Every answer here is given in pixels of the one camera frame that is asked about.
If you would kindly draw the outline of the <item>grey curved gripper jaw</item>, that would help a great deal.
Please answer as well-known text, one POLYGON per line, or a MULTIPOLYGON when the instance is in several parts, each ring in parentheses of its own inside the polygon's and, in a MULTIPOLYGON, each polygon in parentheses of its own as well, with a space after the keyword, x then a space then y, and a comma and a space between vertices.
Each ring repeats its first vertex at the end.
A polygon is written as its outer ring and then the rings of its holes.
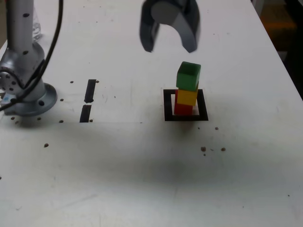
POLYGON ((174 28, 188 53, 196 51, 200 35, 200 13, 195 0, 160 0, 151 7, 159 24, 174 28))
POLYGON ((160 24, 152 17, 152 6, 157 0, 145 0, 141 10, 140 40, 146 52, 152 52, 160 24))

